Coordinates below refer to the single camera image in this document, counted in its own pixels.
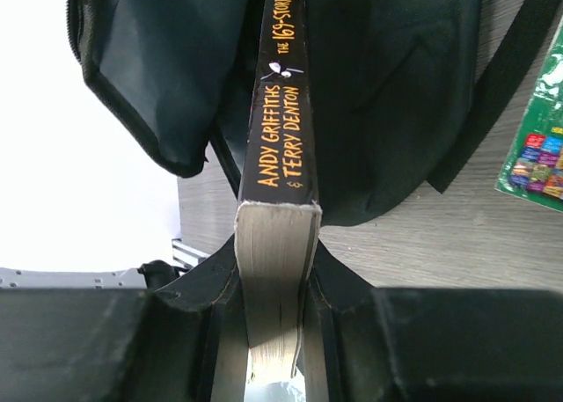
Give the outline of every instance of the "white wall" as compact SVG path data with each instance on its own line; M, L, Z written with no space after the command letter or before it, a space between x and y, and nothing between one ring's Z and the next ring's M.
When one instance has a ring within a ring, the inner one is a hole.
M0 267L169 260L176 179L82 82L65 1L0 0Z

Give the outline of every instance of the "wood grain surface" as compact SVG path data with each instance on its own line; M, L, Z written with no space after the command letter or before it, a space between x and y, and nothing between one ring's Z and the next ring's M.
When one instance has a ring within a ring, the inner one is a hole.
M523 0L485 0L478 75ZM450 189L428 184L386 216L326 227L329 250L377 286L563 289L563 214L501 194L494 183L552 39L518 93ZM212 151L204 172L179 181L184 242L214 252L232 233L236 201Z

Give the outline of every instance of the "book spine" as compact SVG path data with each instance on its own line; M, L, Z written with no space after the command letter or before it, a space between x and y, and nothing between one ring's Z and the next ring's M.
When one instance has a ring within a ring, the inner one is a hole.
M266 0L240 201L318 200L304 0Z

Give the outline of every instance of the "black shoulder strap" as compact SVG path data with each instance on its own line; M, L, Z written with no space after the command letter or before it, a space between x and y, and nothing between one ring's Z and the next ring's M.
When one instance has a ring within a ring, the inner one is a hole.
M428 183L436 191L443 193L448 188L501 117L536 59L560 2L524 0L475 85L472 109L456 142L428 177Z

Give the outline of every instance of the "colorful book cover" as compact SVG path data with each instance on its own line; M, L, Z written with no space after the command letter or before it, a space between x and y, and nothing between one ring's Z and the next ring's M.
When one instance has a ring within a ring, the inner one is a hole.
M563 211L563 32L561 24L502 167L496 188Z

